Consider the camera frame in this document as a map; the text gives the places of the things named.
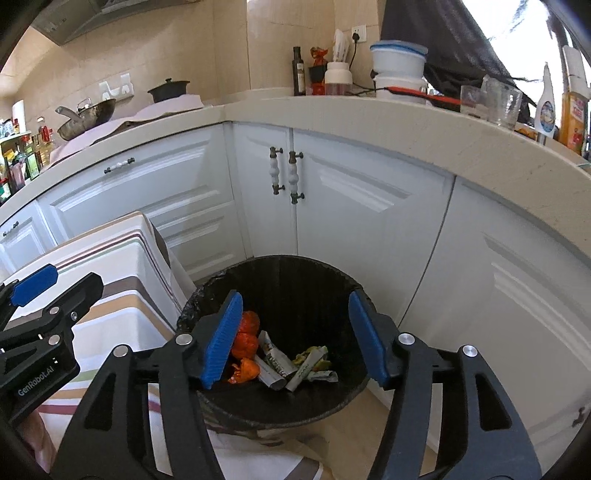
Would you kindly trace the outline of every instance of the power socket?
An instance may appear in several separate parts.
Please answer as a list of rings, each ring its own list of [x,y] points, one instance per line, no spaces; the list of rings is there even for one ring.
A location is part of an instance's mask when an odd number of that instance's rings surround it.
[[[357,25],[357,27],[353,27],[351,29],[351,36],[353,36],[354,33],[357,33],[357,35],[359,35],[359,40],[357,41],[357,43],[367,42],[368,30],[365,25]]]

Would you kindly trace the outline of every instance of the blue gripper pad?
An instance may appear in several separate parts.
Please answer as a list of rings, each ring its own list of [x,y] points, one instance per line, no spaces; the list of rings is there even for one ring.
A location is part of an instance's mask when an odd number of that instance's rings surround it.
[[[201,383],[207,390],[211,389],[213,383],[222,377],[242,319],[242,296],[238,292],[234,292],[230,299],[226,298],[218,315],[221,315],[222,318],[205,349],[203,370],[199,376]],[[196,329],[199,328],[200,322],[201,320],[197,322]]]
[[[378,332],[356,291],[349,295],[349,321],[361,348],[361,355],[369,376],[380,387],[385,386],[390,378],[386,367],[386,348],[379,339]]]
[[[57,268],[49,264],[20,281],[12,292],[11,303],[24,307],[57,282]]]

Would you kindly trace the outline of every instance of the beige countertop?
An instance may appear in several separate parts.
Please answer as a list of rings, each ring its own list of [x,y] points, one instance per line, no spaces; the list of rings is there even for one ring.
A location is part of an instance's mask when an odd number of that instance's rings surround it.
[[[162,118],[52,167],[0,208],[0,224],[74,173],[162,137],[224,121],[343,137],[447,170],[528,212],[591,257],[591,176],[565,157],[487,122],[413,103],[353,97],[246,100]]]

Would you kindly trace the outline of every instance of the metal screw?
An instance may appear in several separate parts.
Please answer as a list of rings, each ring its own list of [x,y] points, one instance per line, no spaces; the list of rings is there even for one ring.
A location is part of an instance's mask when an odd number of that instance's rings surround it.
[[[118,358],[127,355],[127,352],[129,352],[129,348],[126,345],[118,345],[113,349],[113,355]]]
[[[189,333],[181,333],[175,342],[177,345],[188,345],[193,341],[193,337]]]
[[[398,335],[398,341],[403,345],[412,345],[414,337],[410,333],[401,333]]]
[[[464,352],[464,355],[466,355],[466,356],[478,355],[478,350],[476,350],[476,347],[472,346],[472,345],[464,345],[462,347],[462,352]]]

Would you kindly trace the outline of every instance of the black trash can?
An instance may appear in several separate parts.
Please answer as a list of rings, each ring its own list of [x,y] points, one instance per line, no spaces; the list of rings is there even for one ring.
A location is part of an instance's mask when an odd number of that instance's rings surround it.
[[[353,400],[368,381],[348,315],[349,294],[359,287],[325,263],[273,255],[239,263],[197,288],[178,320],[179,331],[190,331],[202,316],[216,313],[235,289],[244,310],[258,313],[261,329],[289,358],[326,345],[339,376],[338,383],[304,381],[293,393],[274,391],[259,381],[219,381],[199,392],[208,426],[240,434],[297,427],[326,418]],[[222,380],[229,378],[234,362],[229,359]]]

